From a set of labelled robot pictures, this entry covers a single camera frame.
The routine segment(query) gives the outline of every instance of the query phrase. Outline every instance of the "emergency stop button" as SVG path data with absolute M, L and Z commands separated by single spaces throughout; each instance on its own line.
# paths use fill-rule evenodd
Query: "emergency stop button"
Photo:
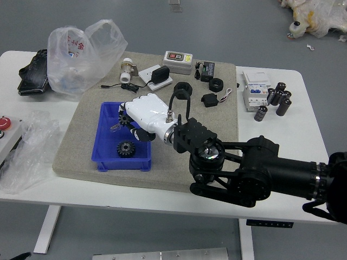
M 0 118 L 0 130 L 6 130 L 11 126 L 11 120 L 6 117 Z

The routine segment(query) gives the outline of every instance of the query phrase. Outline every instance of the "robotic arm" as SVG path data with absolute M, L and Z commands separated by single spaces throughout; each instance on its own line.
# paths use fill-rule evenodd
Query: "robotic arm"
M 121 104 L 119 122 L 140 141 L 152 141 L 156 135 L 178 153 L 188 151 L 189 171 L 195 183 L 190 191 L 198 196 L 244 207 L 254 207 L 271 191 L 314 200 L 303 210 L 316 216 L 347 224 L 347 153 L 335 153 L 329 163 L 305 162 L 278 157 L 279 145 L 260 136 L 248 142 L 222 142 L 217 134 L 189 118 L 190 97 L 187 95 L 187 122 L 181 115 L 175 119 L 172 95 L 167 106 L 157 95 L 148 94 Z M 141 129 L 134 128 L 135 121 Z M 227 150 L 241 150 L 242 156 Z M 225 160 L 240 164 L 234 172 L 223 171 Z M 210 186 L 212 182 L 222 187 Z M 315 208 L 327 204 L 329 212 Z

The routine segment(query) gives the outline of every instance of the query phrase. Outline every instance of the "gray felt mat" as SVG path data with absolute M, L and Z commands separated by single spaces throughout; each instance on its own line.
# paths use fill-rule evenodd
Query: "gray felt mat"
M 152 142 L 152 169 L 148 172 L 140 170 L 109 170 L 99 172 L 97 164 L 91 160 L 95 134 L 97 131 L 100 106 L 105 101 L 124 102 L 152 92 L 148 87 L 141 88 L 133 94 L 120 87 L 101 89 L 100 85 L 113 85 L 119 83 L 120 64 L 123 58 L 129 57 L 143 70 L 154 65 L 162 66 L 163 56 L 124 52 L 110 73 L 98 84 L 86 91 L 75 111 L 67 132 L 53 162 L 53 170 L 60 177 L 96 181 L 100 183 L 121 186 L 144 187 L 170 191 L 190 192 L 189 186 L 194 182 L 189 173 L 189 153 L 178 154 L 173 147 L 156 139 Z M 194 78 L 194 68 L 191 75 L 170 73 L 173 79 L 171 85 L 158 89 L 152 93 L 157 94 L 166 104 L 169 104 L 174 86 L 185 81 L 191 84 L 190 117 L 205 125 L 207 129 L 217 133 L 222 141 L 237 141 L 237 99 L 236 99 L 236 67 L 229 63 L 215 62 L 215 77 L 222 79 L 224 89 L 216 93 L 218 99 L 223 97 L 226 88 L 233 91 L 229 98 L 218 106 L 205 108 L 201 97 L 212 93 L 208 83 Z M 133 77 L 132 83 L 144 85 L 139 77 Z M 176 116 L 181 113 L 185 123 L 186 101 L 175 99 L 173 111 Z M 226 162 L 224 170 L 231 171 L 237 165 Z

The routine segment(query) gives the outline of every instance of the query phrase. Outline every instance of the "metal plate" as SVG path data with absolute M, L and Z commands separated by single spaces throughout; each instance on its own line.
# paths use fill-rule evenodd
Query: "metal plate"
M 226 248 L 94 255 L 92 260 L 228 260 Z

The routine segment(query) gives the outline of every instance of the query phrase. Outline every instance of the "black ferrite ring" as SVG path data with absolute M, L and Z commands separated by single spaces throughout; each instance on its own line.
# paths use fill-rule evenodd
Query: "black ferrite ring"
M 208 86 L 210 91 L 219 92 L 223 89 L 223 81 L 215 77 L 214 79 L 210 80 Z
M 191 94 L 193 93 L 193 88 L 191 87 L 191 85 L 187 82 L 179 82 L 175 85 L 173 92 L 179 90 L 179 89 L 183 89 L 185 90 L 189 96 L 191 96 Z M 185 96 L 182 93 L 177 93 L 176 94 L 176 98 L 177 99 L 182 99 L 185 100 Z

